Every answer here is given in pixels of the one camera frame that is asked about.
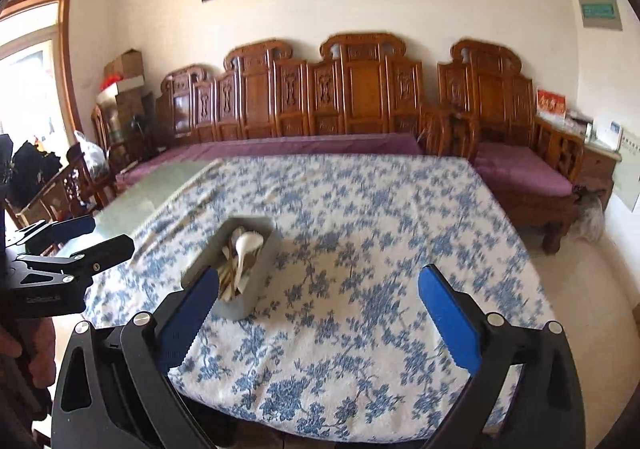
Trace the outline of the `person left hand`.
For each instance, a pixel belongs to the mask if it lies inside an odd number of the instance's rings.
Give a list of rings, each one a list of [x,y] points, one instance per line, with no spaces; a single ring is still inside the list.
[[[1,328],[1,354],[13,359],[26,351],[28,370],[35,388],[47,388],[56,378],[55,328],[51,318],[26,321],[26,332],[17,339],[5,328]]]

